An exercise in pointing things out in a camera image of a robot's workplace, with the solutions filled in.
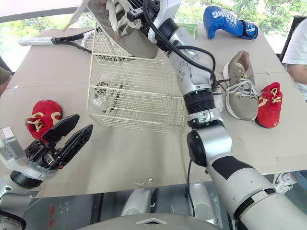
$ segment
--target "boxing glove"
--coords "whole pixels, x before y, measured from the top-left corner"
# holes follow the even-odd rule
[[[203,24],[209,39],[214,38],[215,31],[223,29],[228,33],[245,39],[255,39],[258,28],[255,24],[238,20],[229,12],[217,6],[209,6],[203,14]]]

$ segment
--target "red shoe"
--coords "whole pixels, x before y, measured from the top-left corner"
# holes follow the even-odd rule
[[[261,91],[258,100],[256,123],[264,128],[274,128],[279,123],[279,113],[282,107],[283,94],[280,84],[274,82]]]
[[[60,119],[63,118],[63,111],[58,103],[52,100],[42,100],[36,103],[32,115],[25,119],[25,125],[35,139],[42,139]]]

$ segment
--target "wire basket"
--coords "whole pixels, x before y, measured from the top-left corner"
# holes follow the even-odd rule
[[[181,134],[185,106],[167,60],[131,57],[97,30],[87,113],[106,126]]]

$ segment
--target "gray floor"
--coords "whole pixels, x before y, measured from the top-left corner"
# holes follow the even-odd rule
[[[266,177],[272,182],[272,175],[266,175]],[[225,230],[230,230],[227,212],[224,206],[219,203],[213,182],[206,182],[205,185],[215,207],[218,225]],[[188,202],[184,192],[184,185],[160,187],[156,212],[189,215]],[[105,193],[100,221],[119,217],[131,193],[132,191]],[[286,193],[286,196],[307,214],[307,192],[303,188],[295,184]],[[24,219],[27,221],[26,229],[74,230],[87,226],[90,224],[93,200],[94,195],[34,199],[24,215]]]

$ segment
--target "gray sneaker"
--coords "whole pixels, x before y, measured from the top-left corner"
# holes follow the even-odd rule
[[[103,30],[123,49],[138,58],[155,58],[156,44],[139,30],[141,20],[130,22],[127,12],[132,9],[128,0],[90,0],[87,7],[93,13]]]
[[[230,79],[226,90],[225,106],[228,113],[241,120],[254,120],[258,113],[260,91],[255,86],[249,53],[241,50],[223,70],[224,79]]]

